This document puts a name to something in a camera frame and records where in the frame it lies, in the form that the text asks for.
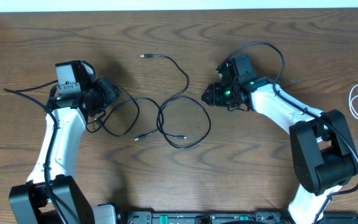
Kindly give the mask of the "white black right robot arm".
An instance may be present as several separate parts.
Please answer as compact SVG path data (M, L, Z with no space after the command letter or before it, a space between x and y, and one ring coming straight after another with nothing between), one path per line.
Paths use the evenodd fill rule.
M248 55L225 60L216 68L220 82L210 84L201 99L229 111L246 105L290 136L293 167L300 185L281 223L354 223L350 214L325 215L342 186L358 175L358 156L346 118L307 106L284 92L269 77L260 78Z

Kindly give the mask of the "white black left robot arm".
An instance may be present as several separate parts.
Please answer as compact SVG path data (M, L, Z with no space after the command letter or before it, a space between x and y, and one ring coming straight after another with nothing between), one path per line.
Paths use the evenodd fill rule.
M88 119L101 122L118 87L96 78L85 60L58 63L57 80L42 105L47 122L39 157L26 183L13 186L9 203L17 223L116 223L114 205L91 206L75 182Z

